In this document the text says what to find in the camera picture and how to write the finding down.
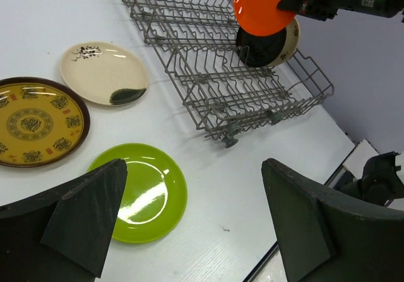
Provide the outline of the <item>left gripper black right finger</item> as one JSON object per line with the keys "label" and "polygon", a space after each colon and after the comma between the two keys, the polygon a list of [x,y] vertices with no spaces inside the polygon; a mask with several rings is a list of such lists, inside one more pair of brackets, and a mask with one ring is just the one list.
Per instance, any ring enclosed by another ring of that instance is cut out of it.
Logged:
{"label": "left gripper black right finger", "polygon": [[403,281],[403,212],[338,192],[276,159],[261,167],[288,281]]}

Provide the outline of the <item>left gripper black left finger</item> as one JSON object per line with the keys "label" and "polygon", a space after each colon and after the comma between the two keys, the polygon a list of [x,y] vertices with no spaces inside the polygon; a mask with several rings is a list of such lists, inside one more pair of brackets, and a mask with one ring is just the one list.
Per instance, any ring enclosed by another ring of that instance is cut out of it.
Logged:
{"label": "left gripper black left finger", "polygon": [[122,159],[1,206],[1,281],[95,281],[126,186]]}

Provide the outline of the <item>cream floral plate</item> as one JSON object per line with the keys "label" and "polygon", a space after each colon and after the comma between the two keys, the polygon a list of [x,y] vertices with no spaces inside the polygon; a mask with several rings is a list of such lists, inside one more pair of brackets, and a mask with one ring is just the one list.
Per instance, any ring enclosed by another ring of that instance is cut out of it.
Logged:
{"label": "cream floral plate", "polygon": [[269,63],[269,67],[275,67],[287,62],[297,50],[297,46],[300,39],[300,25],[297,18],[294,18],[286,27],[286,39],[282,45],[277,58]]}

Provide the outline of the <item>orange plate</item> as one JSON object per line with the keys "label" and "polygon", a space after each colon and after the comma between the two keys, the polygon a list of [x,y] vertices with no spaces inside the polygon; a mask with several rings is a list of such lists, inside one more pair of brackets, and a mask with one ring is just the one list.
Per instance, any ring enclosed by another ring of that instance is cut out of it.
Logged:
{"label": "orange plate", "polygon": [[281,0],[233,0],[240,27],[254,36],[264,37],[283,30],[296,16],[277,8]]}

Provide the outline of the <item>black plate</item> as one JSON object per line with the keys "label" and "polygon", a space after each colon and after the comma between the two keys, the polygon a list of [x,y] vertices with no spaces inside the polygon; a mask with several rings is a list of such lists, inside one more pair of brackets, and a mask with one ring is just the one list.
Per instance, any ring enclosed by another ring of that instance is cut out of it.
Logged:
{"label": "black plate", "polygon": [[239,59],[247,66],[261,68],[273,62],[281,53],[287,38],[283,30],[269,36],[254,36],[239,27],[235,45]]}

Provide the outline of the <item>grey wire dish rack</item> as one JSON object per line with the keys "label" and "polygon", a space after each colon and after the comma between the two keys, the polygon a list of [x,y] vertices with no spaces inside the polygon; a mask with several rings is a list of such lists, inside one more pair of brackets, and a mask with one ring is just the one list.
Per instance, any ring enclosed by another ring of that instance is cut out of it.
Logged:
{"label": "grey wire dish rack", "polygon": [[334,94],[309,56],[295,50],[276,67],[246,65],[232,0],[122,0],[198,129],[234,146],[241,132],[306,114]]}

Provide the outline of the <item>brown yellow patterned plate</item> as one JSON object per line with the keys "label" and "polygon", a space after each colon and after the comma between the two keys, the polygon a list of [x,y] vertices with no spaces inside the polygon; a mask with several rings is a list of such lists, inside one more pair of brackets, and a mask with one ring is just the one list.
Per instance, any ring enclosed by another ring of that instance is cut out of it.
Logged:
{"label": "brown yellow patterned plate", "polygon": [[85,102],[58,82],[1,80],[1,165],[40,167],[76,151],[90,130]]}

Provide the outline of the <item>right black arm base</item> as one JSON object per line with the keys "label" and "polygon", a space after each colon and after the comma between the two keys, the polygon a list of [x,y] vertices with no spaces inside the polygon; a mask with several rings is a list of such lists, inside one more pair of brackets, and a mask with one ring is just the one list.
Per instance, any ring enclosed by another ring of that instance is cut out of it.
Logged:
{"label": "right black arm base", "polygon": [[360,179],[339,180],[334,189],[379,206],[403,198],[403,153],[373,156],[365,163]]}

